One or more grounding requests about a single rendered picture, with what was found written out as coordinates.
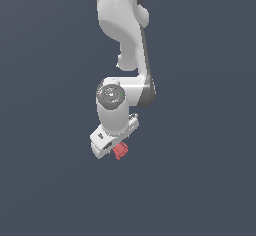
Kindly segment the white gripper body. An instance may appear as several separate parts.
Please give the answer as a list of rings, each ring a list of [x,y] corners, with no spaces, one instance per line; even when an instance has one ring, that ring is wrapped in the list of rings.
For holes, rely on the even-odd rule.
[[[120,142],[124,143],[139,126],[138,115],[136,113],[130,114],[128,117],[128,128],[118,134],[112,136],[103,130],[102,125],[99,125],[97,129],[90,135],[91,149],[94,155],[101,159],[107,153],[113,152],[113,148]]]

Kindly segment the small red block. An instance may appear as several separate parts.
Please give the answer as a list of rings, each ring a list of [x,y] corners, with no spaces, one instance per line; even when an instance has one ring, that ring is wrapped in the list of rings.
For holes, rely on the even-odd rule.
[[[128,152],[128,146],[125,143],[120,142],[113,148],[113,152],[115,154],[115,157],[117,159],[120,159]]]

